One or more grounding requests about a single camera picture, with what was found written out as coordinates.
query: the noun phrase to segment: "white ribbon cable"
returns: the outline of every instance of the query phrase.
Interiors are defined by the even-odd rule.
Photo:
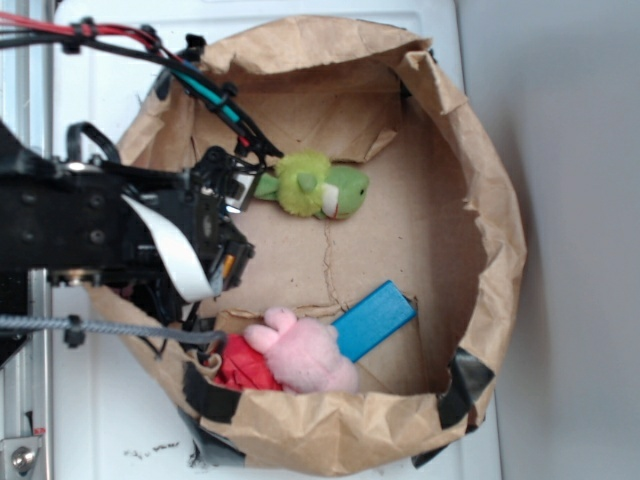
[[[162,263],[180,296],[186,302],[213,297],[214,292],[200,260],[180,229],[158,212],[131,197],[122,195],[122,199],[133,208],[151,232]]]

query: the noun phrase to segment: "cable tie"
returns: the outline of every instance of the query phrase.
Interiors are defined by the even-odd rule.
[[[213,103],[211,101],[206,102],[207,110],[209,110],[211,113],[218,113],[220,110],[222,110],[227,105],[227,102],[231,97],[229,95],[229,92],[227,91],[223,91],[222,95],[218,95],[218,96],[220,97],[220,102],[218,103]]]
[[[62,51],[68,54],[80,53],[80,47],[86,40],[95,40],[98,36],[98,26],[93,18],[84,17],[79,23],[72,23],[73,37],[62,43]]]
[[[160,49],[162,48],[162,40],[160,40],[160,37],[158,36],[156,29],[153,28],[151,25],[145,24],[140,26],[140,30],[149,34],[153,38],[153,44],[150,47],[146,47],[147,52],[149,53],[160,52]]]
[[[69,328],[64,331],[64,343],[69,348],[77,348],[84,343],[84,327],[78,315],[69,315]]]
[[[207,41],[204,39],[204,37],[200,35],[187,33],[187,36],[185,39],[187,41],[187,48],[193,48],[195,50],[202,52],[204,50],[204,47],[207,46]]]

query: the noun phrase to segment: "red fabric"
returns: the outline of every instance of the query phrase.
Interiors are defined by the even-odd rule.
[[[234,390],[282,390],[262,354],[251,348],[242,335],[229,335],[222,366],[213,381]]]

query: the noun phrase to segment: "white wall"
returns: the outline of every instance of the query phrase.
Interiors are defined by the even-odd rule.
[[[640,2],[458,8],[530,248],[497,390],[504,478],[640,478]]]

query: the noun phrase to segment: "blue rectangular block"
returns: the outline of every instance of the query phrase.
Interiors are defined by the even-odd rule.
[[[357,362],[415,315],[411,304],[388,280],[333,322],[340,352]]]

